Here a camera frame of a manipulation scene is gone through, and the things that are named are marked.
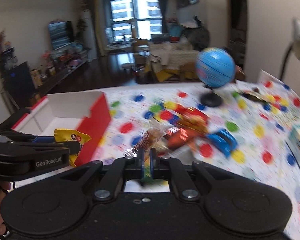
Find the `clear cracker snack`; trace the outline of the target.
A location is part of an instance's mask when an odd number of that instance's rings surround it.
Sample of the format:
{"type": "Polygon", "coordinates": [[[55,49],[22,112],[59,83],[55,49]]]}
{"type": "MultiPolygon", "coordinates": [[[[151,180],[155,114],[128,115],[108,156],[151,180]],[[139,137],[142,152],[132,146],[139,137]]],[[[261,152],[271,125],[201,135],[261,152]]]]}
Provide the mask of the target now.
{"type": "Polygon", "coordinates": [[[124,151],[125,157],[136,157],[140,149],[144,150],[144,159],[149,158],[150,149],[159,142],[167,133],[168,126],[159,122],[156,118],[149,119],[149,129],[144,133],[141,139],[132,148],[124,151]]]}

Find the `yellow snack packet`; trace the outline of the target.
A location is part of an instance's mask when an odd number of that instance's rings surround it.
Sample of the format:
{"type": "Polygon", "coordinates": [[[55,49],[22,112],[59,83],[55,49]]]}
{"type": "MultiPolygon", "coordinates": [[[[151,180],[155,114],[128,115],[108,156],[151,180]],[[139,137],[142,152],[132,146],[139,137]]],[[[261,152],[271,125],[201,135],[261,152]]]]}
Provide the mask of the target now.
{"type": "Polygon", "coordinates": [[[54,130],[54,138],[57,143],[62,143],[69,148],[69,164],[75,167],[75,161],[82,146],[91,140],[88,134],[73,129],[57,128],[54,130]]]}

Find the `shiny copper foil snack bag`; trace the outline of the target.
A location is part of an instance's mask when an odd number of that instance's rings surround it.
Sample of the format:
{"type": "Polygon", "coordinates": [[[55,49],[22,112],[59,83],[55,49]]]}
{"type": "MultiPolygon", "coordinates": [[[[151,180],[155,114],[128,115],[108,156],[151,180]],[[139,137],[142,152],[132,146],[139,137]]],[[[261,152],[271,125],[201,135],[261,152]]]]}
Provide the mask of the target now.
{"type": "Polygon", "coordinates": [[[171,127],[165,135],[166,145],[169,149],[177,149],[199,136],[199,132],[190,128],[171,127]]]}

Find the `red popcorn snack bag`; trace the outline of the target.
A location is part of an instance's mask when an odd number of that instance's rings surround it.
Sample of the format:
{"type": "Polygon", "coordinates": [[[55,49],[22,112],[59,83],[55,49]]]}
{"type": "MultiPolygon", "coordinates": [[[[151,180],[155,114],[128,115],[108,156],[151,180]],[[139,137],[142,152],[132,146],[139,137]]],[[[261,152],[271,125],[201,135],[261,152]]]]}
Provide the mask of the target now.
{"type": "Polygon", "coordinates": [[[182,128],[192,129],[200,134],[208,133],[209,117],[202,111],[189,107],[183,111],[177,125],[182,128]]]}

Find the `blue chocolate snack packet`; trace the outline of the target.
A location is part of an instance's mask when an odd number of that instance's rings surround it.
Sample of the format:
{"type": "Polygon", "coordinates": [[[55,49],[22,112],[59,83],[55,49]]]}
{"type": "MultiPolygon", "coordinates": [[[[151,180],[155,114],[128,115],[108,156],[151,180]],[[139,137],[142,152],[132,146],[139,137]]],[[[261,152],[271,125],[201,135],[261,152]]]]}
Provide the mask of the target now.
{"type": "Polygon", "coordinates": [[[214,133],[207,133],[206,138],[217,148],[220,152],[224,154],[226,158],[229,158],[232,151],[234,151],[237,146],[237,140],[230,134],[227,129],[219,129],[214,133]]]}

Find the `long dark tv cabinet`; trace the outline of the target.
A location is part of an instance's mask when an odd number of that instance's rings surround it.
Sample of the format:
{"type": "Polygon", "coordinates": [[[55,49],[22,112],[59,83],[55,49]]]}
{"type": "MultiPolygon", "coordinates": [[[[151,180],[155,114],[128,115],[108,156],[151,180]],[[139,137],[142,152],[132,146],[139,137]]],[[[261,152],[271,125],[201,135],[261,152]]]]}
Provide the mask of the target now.
{"type": "Polygon", "coordinates": [[[3,73],[3,89],[16,108],[33,106],[52,89],[88,62],[88,50],[59,57],[45,70],[29,68],[23,62],[3,73]]]}

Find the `red and white cardboard box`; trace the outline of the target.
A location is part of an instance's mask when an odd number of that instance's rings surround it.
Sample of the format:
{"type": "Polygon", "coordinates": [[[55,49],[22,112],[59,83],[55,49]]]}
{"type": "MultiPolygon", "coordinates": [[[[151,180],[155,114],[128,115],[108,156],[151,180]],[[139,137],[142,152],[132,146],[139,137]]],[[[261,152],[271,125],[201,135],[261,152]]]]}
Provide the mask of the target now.
{"type": "Polygon", "coordinates": [[[80,166],[93,160],[99,142],[111,121],[104,92],[49,94],[24,114],[12,129],[27,134],[52,136],[57,128],[74,129],[91,137],[86,142],[75,165],[80,166]]]}

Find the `sofa with cream cover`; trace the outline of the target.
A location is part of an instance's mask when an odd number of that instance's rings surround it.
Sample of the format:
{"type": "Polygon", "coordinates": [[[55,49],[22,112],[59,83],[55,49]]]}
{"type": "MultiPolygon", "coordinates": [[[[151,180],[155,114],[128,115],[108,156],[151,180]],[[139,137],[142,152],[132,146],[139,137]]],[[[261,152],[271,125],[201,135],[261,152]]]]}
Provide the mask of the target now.
{"type": "Polygon", "coordinates": [[[168,81],[174,76],[178,77],[181,66],[193,63],[199,53],[179,42],[149,42],[148,46],[149,55],[145,64],[145,72],[153,74],[158,82],[168,81]]]}

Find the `flat screen television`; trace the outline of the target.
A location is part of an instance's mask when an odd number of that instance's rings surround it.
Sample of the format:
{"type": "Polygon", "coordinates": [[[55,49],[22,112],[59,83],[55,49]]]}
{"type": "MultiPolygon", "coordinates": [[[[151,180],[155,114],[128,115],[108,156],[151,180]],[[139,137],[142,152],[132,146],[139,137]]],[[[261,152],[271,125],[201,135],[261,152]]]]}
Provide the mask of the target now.
{"type": "Polygon", "coordinates": [[[47,27],[53,50],[59,49],[75,41],[71,21],[54,21],[50,22],[47,27]]]}

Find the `balloon birthday tablecloth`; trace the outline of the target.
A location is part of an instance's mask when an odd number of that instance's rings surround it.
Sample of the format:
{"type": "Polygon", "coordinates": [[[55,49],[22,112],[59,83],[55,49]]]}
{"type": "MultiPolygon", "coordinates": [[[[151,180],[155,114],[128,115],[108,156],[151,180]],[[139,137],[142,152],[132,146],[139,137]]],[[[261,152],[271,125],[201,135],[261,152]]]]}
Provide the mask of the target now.
{"type": "Polygon", "coordinates": [[[238,81],[216,90],[223,100],[216,108],[200,103],[207,93],[201,83],[112,87],[101,93],[110,123],[92,159],[111,164],[143,140],[151,120],[175,133],[182,111],[196,109],[208,117],[207,135],[175,150],[162,137],[157,151],[184,163],[204,161],[282,190],[293,204],[285,234],[300,239],[300,167],[286,144],[291,129],[300,128],[300,98],[293,90],[264,72],[257,83],[238,81]]]}

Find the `blue desk globe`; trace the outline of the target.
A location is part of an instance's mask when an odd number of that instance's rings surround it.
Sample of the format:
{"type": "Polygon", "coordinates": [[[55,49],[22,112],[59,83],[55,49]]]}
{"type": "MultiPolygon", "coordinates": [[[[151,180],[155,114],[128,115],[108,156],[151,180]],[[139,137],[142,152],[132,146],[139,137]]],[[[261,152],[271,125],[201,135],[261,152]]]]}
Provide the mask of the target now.
{"type": "Polygon", "coordinates": [[[232,56],[222,48],[205,48],[197,55],[195,69],[204,87],[210,90],[200,96],[200,103],[207,107],[221,106],[223,100],[214,90],[235,78],[236,64],[232,56]]]}

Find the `green gold snack wrapper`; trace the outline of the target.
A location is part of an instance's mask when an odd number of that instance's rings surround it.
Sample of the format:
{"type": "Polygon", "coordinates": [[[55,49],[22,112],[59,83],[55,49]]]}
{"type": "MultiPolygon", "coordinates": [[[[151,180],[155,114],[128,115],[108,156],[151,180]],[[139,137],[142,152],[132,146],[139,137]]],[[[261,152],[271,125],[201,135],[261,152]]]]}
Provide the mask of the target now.
{"type": "Polygon", "coordinates": [[[240,90],[239,95],[252,102],[261,103],[263,105],[268,103],[268,99],[264,95],[254,90],[240,90]]]}

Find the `grey desk lamp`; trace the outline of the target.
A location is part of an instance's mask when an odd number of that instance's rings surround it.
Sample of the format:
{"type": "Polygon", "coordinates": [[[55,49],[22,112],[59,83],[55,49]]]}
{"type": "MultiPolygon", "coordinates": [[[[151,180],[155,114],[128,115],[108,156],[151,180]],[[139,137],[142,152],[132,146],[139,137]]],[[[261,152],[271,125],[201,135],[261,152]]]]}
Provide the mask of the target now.
{"type": "Polygon", "coordinates": [[[295,57],[300,61],[300,19],[293,18],[292,27],[293,27],[293,31],[292,31],[293,37],[283,57],[281,70],[280,70],[280,78],[279,78],[280,81],[283,81],[285,77],[286,67],[288,64],[288,59],[290,54],[294,53],[295,57]]]}

